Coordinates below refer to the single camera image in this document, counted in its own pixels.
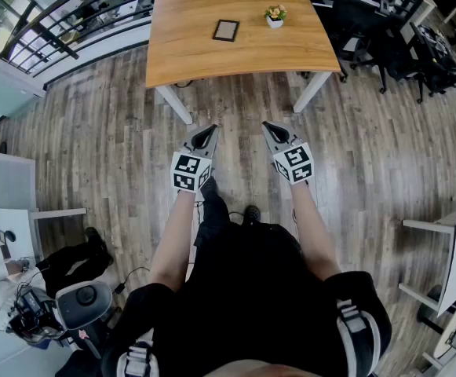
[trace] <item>person sitting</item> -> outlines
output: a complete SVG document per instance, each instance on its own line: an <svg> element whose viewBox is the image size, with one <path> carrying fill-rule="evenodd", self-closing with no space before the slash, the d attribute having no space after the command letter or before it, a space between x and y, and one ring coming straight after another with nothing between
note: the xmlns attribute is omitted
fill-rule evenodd
<svg viewBox="0 0 456 377"><path fill-rule="evenodd" d="M38 287L50 298L65 287L79 282L94 280L102 275L112 264L105 242L95 228L85 231L88 241L77 246L64 247L48 258L29 268L27 259L12 260L4 263L0 258L0 330L5 331L8 320L2 317L6 308L13 304L20 285L30 284ZM83 262L72 273L76 262Z"/></svg>
<svg viewBox="0 0 456 377"><path fill-rule="evenodd" d="M305 181L290 186L299 242L281 225L261 222L255 206L242 225L231 222L213 178L201 190L204 218L190 278L195 193L180 191L149 284L130 294L106 343L104 377L352 375L339 305L348 306L347 322L368 313L378 326L378 356L387 350L392 326L373 279L341 272ZM143 351L146 364L138 364ZM359 364L366 371L358 375L375 366Z"/></svg>

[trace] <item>window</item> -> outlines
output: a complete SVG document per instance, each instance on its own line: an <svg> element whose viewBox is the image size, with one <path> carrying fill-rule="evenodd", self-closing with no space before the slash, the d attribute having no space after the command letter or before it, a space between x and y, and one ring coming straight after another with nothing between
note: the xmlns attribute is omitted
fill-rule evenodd
<svg viewBox="0 0 456 377"><path fill-rule="evenodd" d="M13 29L15 29L15 26L18 24L19 19L25 13L26 9L30 4L31 0L0 0L0 55L3 54L3 49L5 48L6 43L8 42L13 32ZM41 11L42 8L36 5L32 9L31 13L27 16L24 25L27 25L30 21L36 18L41 13ZM54 19L48 16L41 20L41 25L43 25L44 27L49 27L54 22ZM53 33L58 33L62 29L62 27L56 26L51 31ZM36 36L36 32L32 30L28 31L14 46L11 56L9 57L15 56L15 54L17 54ZM53 51L53 48L50 45L48 45L39 53L35 52L36 49L42 47L45 43L46 41L43 38L36 39L30 46L25 48L25 50L21 52L17 57L14 57L12 59L12 63L14 63L16 66L19 66L20 70L26 71L31 65L36 63L38 60L41 60L43 57L45 57Z"/></svg>

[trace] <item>potted plant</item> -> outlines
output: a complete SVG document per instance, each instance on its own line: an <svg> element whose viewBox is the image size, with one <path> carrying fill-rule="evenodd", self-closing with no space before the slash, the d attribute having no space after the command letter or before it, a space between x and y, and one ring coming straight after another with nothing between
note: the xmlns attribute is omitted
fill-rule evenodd
<svg viewBox="0 0 456 377"><path fill-rule="evenodd" d="M266 17L270 27L280 28L283 25L283 20L287 17L287 10L281 4L270 5L264 16Z"/></svg>

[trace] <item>table leg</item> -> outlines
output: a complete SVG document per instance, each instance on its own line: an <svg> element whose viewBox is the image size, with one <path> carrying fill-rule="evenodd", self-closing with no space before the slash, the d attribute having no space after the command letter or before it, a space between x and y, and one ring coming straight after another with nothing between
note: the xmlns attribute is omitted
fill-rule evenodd
<svg viewBox="0 0 456 377"><path fill-rule="evenodd" d="M74 210L42 210L39 212L31 212L29 215L31 219L47 219L47 218L59 218L59 217L70 217L73 215L84 215L86 214L86 208L77 208Z"/></svg>
<svg viewBox="0 0 456 377"><path fill-rule="evenodd" d="M434 311L439 311L439 303L435 300L429 298L422 293L415 291L412 287L408 287L406 284L399 284L399 289L406 292L408 295L412 296L416 300L419 300L421 303L427 305L430 309Z"/></svg>
<svg viewBox="0 0 456 377"><path fill-rule="evenodd" d="M439 301L440 296L442 295L442 286L436 285L433 287L430 292L427 294L429 298L435 301ZM430 327L437 334L443 334L443 328L435 324L430 320L430 317L434 314L434 310L428 307L426 304L421 304L419 306L418 312L416 313L416 321L418 323L423 323L427 327Z"/></svg>
<svg viewBox="0 0 456 377"><path fill-rule="evenodd" d="M445 24L447 24L447 23L449 22L449 20L453 17L454 14L456 14L456 9L453 9L453 10L449 13L449 15L448 15L446 18L444 18L444 21L443 21L443 22L444 22Z"/></svg>
<svg viewBox="0 0 456 377"><path fill-rule="evenodd" d="M157 86L156 90L162 95L162 97L165 98L165 101L169 103L169 105L181 117L181 119L184 120L184 123L193 123L193 118L170 85Z"/></svg>
<svg viewBox="0 0 456 377"><path fill-rule="evenodd" d="M315 96L316 91L320 89L325 81L329 78L329 75L332 74L329 71L325 72L316 72L313 75L312 80L309 82L305 91L301 94L299 99L297 99L296 104L294 105L294 112L299 113L305 108L308 102Z"/></svg>
<svg viewBox="0 0 456 377"><path fill-rule="evenodd" d="M411 221L410 219L404 219L402 225L408 226L409 228L424 229L430 230L433 232L441 233L454 233L454 226L441 225L438 223L432 222L423 222L423 221Z"/></svg>

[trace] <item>black shirt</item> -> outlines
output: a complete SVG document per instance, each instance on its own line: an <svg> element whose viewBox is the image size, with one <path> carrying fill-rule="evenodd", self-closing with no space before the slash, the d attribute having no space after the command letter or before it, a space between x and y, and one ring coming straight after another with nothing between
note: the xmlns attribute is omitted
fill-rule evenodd
<svg viewBox="0 0 456 377"><path fill-rule="evenodd" d="M202 376L242 359L346 375L336 299L348 298L378 322L383 353L391 325L368 273L322 282L283 227L230 224L199 247L191 277L176 294L161 284L132 292L108 340L103 373L115 375L119 356L154 328L164 377Z"/></svg>

